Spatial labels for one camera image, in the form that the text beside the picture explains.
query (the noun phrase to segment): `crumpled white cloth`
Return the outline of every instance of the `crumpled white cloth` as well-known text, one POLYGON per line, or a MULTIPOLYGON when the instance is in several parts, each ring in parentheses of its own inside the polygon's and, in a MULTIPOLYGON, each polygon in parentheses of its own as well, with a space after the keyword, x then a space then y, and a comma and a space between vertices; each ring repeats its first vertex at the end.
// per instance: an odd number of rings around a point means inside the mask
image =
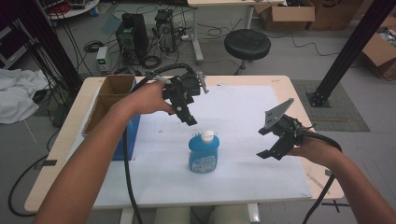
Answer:
POLYGON ((38 109, 33 96, 48 84, 41 70, 0 69, 0 123, 14 123, 33 115, 38 109))

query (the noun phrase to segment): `blue bottle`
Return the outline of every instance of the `blue bottle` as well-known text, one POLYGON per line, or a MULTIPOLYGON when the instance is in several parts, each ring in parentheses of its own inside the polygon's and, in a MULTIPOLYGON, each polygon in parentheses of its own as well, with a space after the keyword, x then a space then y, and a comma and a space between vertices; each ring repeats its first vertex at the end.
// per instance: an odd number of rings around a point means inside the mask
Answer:
POLYGON ((219 139, 213 131, 204 131, 194 136, 189 142, 190 170, 205 174, 215 170, 218 164, 219 139))

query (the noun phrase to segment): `person's left arm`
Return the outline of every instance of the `person's left arm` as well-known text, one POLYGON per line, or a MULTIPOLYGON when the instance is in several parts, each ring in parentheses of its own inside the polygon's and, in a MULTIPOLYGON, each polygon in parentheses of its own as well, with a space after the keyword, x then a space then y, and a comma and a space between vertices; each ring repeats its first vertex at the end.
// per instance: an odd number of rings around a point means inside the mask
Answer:
POLYGON ((162 91, 162 83, 150 83, 111 107, 59 173, 34 223, 86 222, 128 120, 156 111, 173 113, 162 91))

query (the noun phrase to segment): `bottle label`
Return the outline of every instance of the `bottle label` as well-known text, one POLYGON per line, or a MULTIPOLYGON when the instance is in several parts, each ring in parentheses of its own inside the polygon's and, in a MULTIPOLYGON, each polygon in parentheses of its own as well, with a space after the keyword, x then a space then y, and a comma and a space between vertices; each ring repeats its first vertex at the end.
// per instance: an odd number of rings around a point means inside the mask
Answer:
POLYGON ((212 172, 216 168, 216 158, 214 156, 203 157, 198 161, 195 161, 191 169, 195 173, 208 173, 212 172))

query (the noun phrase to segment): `box with blue side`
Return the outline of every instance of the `box with blue side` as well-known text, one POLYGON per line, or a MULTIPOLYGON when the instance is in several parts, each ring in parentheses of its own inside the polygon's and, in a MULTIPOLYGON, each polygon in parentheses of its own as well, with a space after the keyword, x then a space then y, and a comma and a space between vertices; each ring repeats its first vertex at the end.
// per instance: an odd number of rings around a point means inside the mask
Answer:
MULTIPOLYGON (((92 112, 88 118, 87 123, 82 131, 82 135, 87 136, 90 131, 99 123, 99 121, 105 116, 107 111, 123 97, 127 96, 132 87, 136 85, 134 76, 107 76, 105 81, 100 88, 96 100, 93 104, 92 112)), ((128 160, 132 159, 134 152, 134 143, 137 136, 137 130, 139 127, 140 115, 134 116, 128 121, 126 126, 127 130, 127 149, 128 149, 128 160)), ((117 144, 116 151, 113 155, 113 161, 122 161, 123 156, 123 137, 120 138, 117 144)))

